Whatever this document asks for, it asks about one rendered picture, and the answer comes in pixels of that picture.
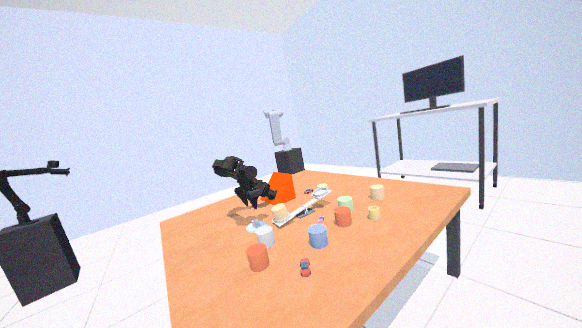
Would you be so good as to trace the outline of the blue cylinder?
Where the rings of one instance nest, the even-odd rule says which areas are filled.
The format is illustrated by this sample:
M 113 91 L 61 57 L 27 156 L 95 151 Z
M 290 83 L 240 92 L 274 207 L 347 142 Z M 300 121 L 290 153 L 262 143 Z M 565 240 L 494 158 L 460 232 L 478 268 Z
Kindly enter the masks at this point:
M 314 224 L 308 228 L 310 245 L 313 249 L 326 248 L 329 245 L 326 226 Z

